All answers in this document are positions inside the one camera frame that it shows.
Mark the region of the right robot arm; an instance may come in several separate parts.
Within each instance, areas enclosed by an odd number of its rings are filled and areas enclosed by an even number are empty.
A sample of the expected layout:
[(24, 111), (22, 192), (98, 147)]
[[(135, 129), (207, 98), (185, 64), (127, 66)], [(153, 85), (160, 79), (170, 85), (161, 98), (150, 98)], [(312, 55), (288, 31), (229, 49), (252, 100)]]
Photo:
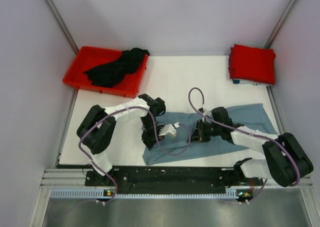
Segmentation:
[(233, 179), (245, 185), (251, 178), (273, 179), (282, 187), (295, 186), (300, 179), (313, 172), (314, 166), (296, 137), (285, 132), (269, 134), (253, 130), (241, 123), (234, 123), (224, 107), (217, 107), (207, 114), (196, 110), (202, 117), (192, 134), (193, 142), (205, 143), (213, 137), (243, 146), (264, 155), (264, 159), (247, 157), (234, 166)]

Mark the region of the red plastic bin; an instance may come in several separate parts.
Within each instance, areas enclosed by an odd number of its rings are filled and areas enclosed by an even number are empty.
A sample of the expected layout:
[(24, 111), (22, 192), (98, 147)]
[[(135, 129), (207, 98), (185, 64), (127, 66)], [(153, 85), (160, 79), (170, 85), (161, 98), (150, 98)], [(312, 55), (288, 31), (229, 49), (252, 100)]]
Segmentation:
[(92, 81), (85, 74), (85, 71), (93, 67), (117, 60), (121, 54), (120, 50), (83, 46), (66, 72), (63, 82), (77, 90), (135, 98), (139, 92), (144, 72), (147, 69), (149, 58), (147, 54), (135, 73), (125, 75), (124, 79), (112, 88), (92, 85)]

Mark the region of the red t shirt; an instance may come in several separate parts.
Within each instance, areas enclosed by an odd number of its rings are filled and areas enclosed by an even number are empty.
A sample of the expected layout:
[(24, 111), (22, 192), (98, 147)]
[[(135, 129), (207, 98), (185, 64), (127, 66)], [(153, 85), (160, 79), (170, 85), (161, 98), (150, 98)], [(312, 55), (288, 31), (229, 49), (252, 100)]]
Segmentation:
[(235, 84), (251, 82), (256, 85), (274, 85), (276, 83), (275, 58), (273, 49), (235, 44), (230, 48), (229, 78)]

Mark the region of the blue grey t shirt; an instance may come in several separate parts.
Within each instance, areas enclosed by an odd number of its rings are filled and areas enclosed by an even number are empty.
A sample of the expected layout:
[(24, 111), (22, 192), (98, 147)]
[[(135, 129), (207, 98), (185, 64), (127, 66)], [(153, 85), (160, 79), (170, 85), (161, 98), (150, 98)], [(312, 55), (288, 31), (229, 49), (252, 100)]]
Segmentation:
[[(231, 106), (227, 108), (229, 117), (234, 123), (239, 123), (253, 130), (259, 130), (268, 134), (276, 134), (262, 103)], [(197, 121), (201, 117), (197, 113), (166, 112), (157, 120), (164, 124), (180, 122), (188, 127), (192, 133), (196, 129)], [(162, 148), (170, 154), (164, 153), (157, 144), (151, 150), (145, 148), (142, 155), (146, 165), (155, 165), (175, 161), (184, 161), (245, 150), (246, 147), (233, 145), (221, 137), (212, 137), (209, 142), (194, 142), (187, 147), (189, 135), (184, 127), (177, 129), (175, 138), (165, 137), (160, 142)]]

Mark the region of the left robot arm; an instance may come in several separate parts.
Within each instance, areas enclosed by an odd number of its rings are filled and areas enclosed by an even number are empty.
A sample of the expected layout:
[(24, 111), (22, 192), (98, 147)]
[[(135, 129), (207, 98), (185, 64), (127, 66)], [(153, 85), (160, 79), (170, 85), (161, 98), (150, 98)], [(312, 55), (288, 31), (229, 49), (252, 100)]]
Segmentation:
[(148, 94), (141, 94), (125, 104), (102, 108), (96, 104), (92, 106), (78, 127), (76, 134), (88, 151), (81, 148), (87, 155), (96, 173), (96, 179), (102, 185), (109, 185), (114, 178), (111, 171), (107, 147), (110, 145), (116, 126), (133, 119), (140, 119), (142, 123), (141, 140), (150, 150), (162, 141), (160, 131), (163, 123), (158, 123), (156, 117), (166, 113), (165, 101), (161, 98), (153, 99)]

